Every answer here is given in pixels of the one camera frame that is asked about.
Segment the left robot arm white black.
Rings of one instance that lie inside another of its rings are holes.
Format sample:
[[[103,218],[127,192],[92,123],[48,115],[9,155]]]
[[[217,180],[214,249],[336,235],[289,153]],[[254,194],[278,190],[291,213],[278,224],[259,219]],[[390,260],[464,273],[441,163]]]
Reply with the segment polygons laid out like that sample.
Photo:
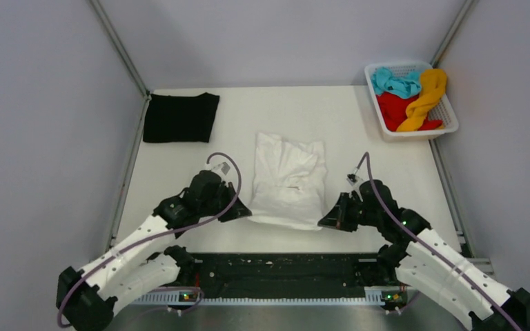
[[[56,298],[59,327],[105,330],[140,296],[165,284],[189,283],[194,259],[175,240],[212,221],[251,216],[239,197],[240,188],[217,172],[202,170],[109,251],[80,268],[62,271]]]

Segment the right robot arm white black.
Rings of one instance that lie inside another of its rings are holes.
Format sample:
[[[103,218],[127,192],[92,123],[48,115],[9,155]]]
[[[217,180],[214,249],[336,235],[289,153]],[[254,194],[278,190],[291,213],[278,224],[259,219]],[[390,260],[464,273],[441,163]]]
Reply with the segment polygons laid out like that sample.
[[[353,232],[378,230],[387,244],[377,256],[377,275],[415,288],[452,314],[467,330],[530,330],[530,293],[497,282],[449,246],[417,212],[401,208],[380,180],[341,193],[318,224]]]

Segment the white t shirt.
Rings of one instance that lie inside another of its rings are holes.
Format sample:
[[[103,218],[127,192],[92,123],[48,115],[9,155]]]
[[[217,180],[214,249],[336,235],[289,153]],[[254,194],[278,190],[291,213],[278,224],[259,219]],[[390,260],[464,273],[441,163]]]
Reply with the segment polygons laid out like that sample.
[[[326,175],[323,141],[257,133],[249,220],[293,230],[320,230]]]

